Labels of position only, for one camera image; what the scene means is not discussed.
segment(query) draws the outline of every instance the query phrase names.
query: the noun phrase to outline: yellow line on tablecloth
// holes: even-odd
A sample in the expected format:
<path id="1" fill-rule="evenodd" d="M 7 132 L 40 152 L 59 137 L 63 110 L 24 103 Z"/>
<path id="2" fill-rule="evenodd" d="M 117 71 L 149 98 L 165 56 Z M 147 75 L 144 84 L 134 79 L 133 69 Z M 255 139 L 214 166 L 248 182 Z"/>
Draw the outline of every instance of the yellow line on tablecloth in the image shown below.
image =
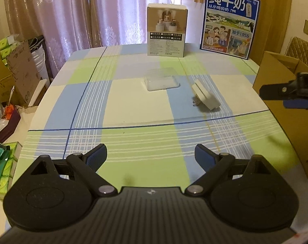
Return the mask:
<path id="1" fill-rule="evenodd" d="M 187 82 L 188 82 L 188 84 L 189 84 L 189 86 L 190 86 L 190 89 L 192 90 L 192 93 L 196 96 L 196 92 L 195 92 L 195 91 L 193 90 L 193 88 L 192 88 L 192 84 L 191 84 L 191 82 L 190 82 L 190 80 L 189 80 L 189 77 L 188 77 L 188 75 L 187 75 L 187 72 L 185 71 L 185 68 L 183 67 L 182 62 L 180 61 L 179 58 L 178 58 L 178 60 L 179 60 L 179 62 L 180 62 L 180 64 L 181 64 L 181 66 L 182 66 L 182 69 L 183 69 L 183 71 L 184 71 L 185 76 L 187 77 Z M 207 120 L 207 116 L 206 116 L 202 111 L 200 111 L 200 113 L 202 113 L 202 115 L 203 115 L 203 117 L 204 117 L 204 120 Z M 209 124 L 207 121 L 205 121 L 205 124 L 206 124 L 206 126 L 208 127 L 211 136 L 213 137 L 213 140 L 214 140 L 214 142 L 215 142 L 215 145 L 216 145 L 216 147 L 217 147 L 218 152 L 220 153 L 221 150 L 220 150 L 220 148 L 219 148 L 219 145 L 218 145 L 218 143 L 217 143 L 217 140 L 216 140 L 216 138 L 215 138 L 215 135 L 214 135 L 213 131 L 212 131 L 211 128 L 210 128 L 210 124 Z"/>

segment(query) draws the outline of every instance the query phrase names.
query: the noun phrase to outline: ribbed black surface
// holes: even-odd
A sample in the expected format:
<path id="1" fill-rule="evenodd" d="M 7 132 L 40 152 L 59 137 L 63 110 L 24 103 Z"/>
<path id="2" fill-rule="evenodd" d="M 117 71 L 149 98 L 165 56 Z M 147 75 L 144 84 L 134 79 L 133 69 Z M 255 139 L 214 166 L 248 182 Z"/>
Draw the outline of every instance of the ribbed black surface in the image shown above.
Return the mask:
<path id="1" fill-rule="evenodd" d="M 0 244 L 280 244 L 294 235 L 290 229 L 247 233 L 219 221 L 200 198 L 179 188 L 124 188 L 97 201 L 82 221 L 55 232 L 11 229 Z"/>

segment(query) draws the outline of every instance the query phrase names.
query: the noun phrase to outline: curtain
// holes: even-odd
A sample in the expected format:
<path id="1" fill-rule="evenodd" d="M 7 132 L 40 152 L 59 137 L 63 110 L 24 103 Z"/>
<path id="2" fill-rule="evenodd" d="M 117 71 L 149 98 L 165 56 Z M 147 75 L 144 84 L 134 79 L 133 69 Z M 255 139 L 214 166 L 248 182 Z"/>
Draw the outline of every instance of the curtain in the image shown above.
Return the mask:
<path id="1" fill-rule="evenodd" d="M 140 44 L 147 41 L 146 9 L 149 3 L 171 0 L 91 0 L 103 45 Z"/>
<path id="2" fill-rule="evenodd" d="M 89 0 L 5 0 L 5 8 L 12 34 L 44 35 L 54 76 L 74 51 L 101 46 Z"/>
<path id="3" fill-rule="evenodd" d="M 280 53 L 292 4 L 292 0 L 260 1 L 259 18 L 249 56 L 258 65 L 266 50 Z"/>

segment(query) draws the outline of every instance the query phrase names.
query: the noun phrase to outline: humidifier box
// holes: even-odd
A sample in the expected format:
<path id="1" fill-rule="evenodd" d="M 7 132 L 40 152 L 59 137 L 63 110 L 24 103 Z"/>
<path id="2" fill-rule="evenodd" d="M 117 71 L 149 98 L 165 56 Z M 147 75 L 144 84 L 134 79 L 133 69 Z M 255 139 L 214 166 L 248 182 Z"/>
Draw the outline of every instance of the humidifier box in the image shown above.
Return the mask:
<path id="1" fill-rule="evenodd" d="M 187 16 L 184 5 L 150 3 L 147 6 L 147 55 L 182 58 Z"/>

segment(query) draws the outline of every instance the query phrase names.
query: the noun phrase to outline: plaid tablecloth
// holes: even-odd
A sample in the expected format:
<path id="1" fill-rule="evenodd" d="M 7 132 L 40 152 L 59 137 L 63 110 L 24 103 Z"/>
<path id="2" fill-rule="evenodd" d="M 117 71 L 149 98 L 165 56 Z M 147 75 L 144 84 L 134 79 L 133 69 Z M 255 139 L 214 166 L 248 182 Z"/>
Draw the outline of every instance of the plaid tablecloth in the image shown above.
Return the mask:
<path id="1" fill-rule="evenodd" d="M 307 187 L 287 137 L 252 89 L 254 69 L 242 59 L 198 48 L 186 44 L 184 58 L 147 56 L 144 44 L 73 53 L 36 111 L 14 180 L 41 154 L 62 159 L 104 143 L 108 157 L 98 174 L 118 189 L 185 189 L 204 173 L 194 159 L 201 143 L 241 159 L 262 154 L 295 190 Z M 145 74 L 167 67 L 174 68 L 180 87 L 147 91 Z M 220 109 L 192 106 L 197 78 Z"/>

